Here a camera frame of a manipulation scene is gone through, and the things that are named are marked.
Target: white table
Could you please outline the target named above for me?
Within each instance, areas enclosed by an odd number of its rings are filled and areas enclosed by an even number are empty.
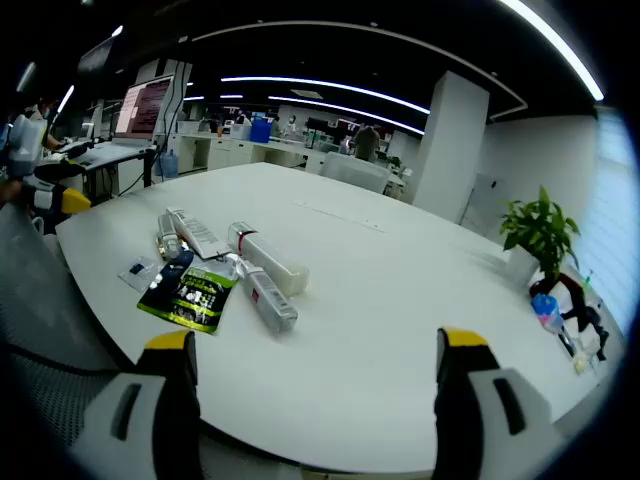
[[[202,418],[268,452],[328,469],[431,470],[436,331],[471,329],[557,419],[597,383],[577,376],[525,292],[500,273],[498,245],[404,203],[268,164],[192,175],[80,213],[57,227],[71,272],[102,326],[136,361],[180,327],[136,309],[117,274],[158,258],[157,216],[193,212],[226,238],[244,220],[311,270],[294,331],[271,336],[240,288],[215,335],[196,332]]]
[[[389,173],[389,183],[393,183],[393,184],[398,185],[400,187],[406,186],[406,183],[404,183],[404,180],[402,180],[395,173]]]

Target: ceiling light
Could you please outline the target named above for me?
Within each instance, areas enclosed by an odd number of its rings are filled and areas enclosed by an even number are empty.
[[[356,110],[355,108],[341,107],[340,105],[333,105],[331,103],[323,103],[323,102],[315,102],[313,100],[303,100],[301,98],[269,96],[269,100],[280,100],[282,102],[307,103],[309,105],[317,105],[319,107],[328,107],[328,108],[335,108],[337,110],[344,110],[345,112],[350,112],[350,113],[355,113],[357,115],[364,115],[365,117],[375,118],[376,120],[380,120],[382,122],[387,122],[392,125],[396,125],[398,127],[406,128],[407,130],[415,132],[419,135],[424,135],[424,130],[420,130],[419,128],[410,127],[409,125],[405,125],[404,123],[396,122],[395,120],[390,120],[388,118],[381,117],[380,115],[374,115],[373,113],[363,112],[362,110]]]
[[[60,106],[58,107],[58,111],[56,112],[57,114],[59,114],[62,111],[62,109],[64,108],[64,106],[67,104],[67,100],[69,100],[69,97],[73,93],[73,89],[74,88],[75,87],[73,85],[71,85],[69,87],[69,90],[67,90],[67,93],[65,94],[64,98],[62,99],[62,102],[60,102]]]
[[[372,90],[367,90],[365,88],[352,87],[350,85],[343,85],[341,83],[324,82],[321,80],[309,80],[306,78],[291,78],[291,77],[226,77],[226,78],[221,78],[220,81],[222,82],[249,82],[249,81],[293,82],[293,83],[307,83],[310,85],[321,85],[323,87],[341,88],[342,90],[350,90],[352,92],[364,93],[365,95],[371,95],[372,97],[382,98],[383,100],[387,100],[389,102],[394,102],[400,105],[404,105],[405,107],[413,108],[414,110],[417,110],[422,113],[426,113],[427,115],[431,113],[431,111],[428,108],[421,107],[420,105],[415,105],[405,100],[400,100],[399,98],[395,98],[390,95],[385,95],[384,93],[374,92]]]
[[[524,18],[529,24],[531,24],[538,32],[540,32],[555,48],[560,52],[560,55],[564,57],[564,59],[571,65],[571,68],[575,70],[578,74],[582,83],[587,87],[589,92],[596,101],[600,101],[604,98],[600,87],[593,79],[587,67],[580,61],[578,56],[571,50],[571,47],[567,45],[560,35],[556,33],[556,31],[551,28],[551,26],[545,22],[542,18],[538,16],[533,10],[527,7],[524,3],[519,0],[498,0],[501,3],[505,4],[507,7],[512,9],[522,18]]]
[[[298,90],[297,88],[292,88],[291,91],[299,97],[316,98],[318,100],[322,100],[322,95],[312,90]]]
[[[103,112],[106,112],[107,110],[110,110],[110,109],[112,109],[113,107],[115,107],[115,106],[117,106],[117,105],[120,105],[120,103],[122,103],[122,102],[116,102],[116,103],[113,103],[113,104],[109,105],[108,107],[104,107],[104,108],[102,109],[102,111],[103,111]]]
[[[22,92],[25,89],[27,84],[31,81],[33,72],[35,71],[36,71],[36,64],[33,62],[30,62],[29,65],[27,65],[27,68],[24,69],[24,72],[22,73],[22,77],[20,77],[20,81],[18,82],[18,86],[16,87],[16,92]]]

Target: white flower pot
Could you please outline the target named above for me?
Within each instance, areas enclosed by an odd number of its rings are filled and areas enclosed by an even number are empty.
[[[526,288],[533,274],[536,273],[540,262],[520,245],[511,249],[511,256],[507,262],[507,277],[518,288]]]

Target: white box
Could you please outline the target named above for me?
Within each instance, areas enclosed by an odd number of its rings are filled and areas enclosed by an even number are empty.
[[[198,128],[200,128],[200,120],[193,122],[178,122],[178,133],[196,133]]]
[[[231,125],[231,138],[236,140],[249,140],[251,125],[234,123]]]

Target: gray chair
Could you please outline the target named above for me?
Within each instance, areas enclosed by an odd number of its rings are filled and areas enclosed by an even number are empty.
[[[320,175],[376,193],[382,193],[389,181],[386,168],[336,152],[327,153]]]

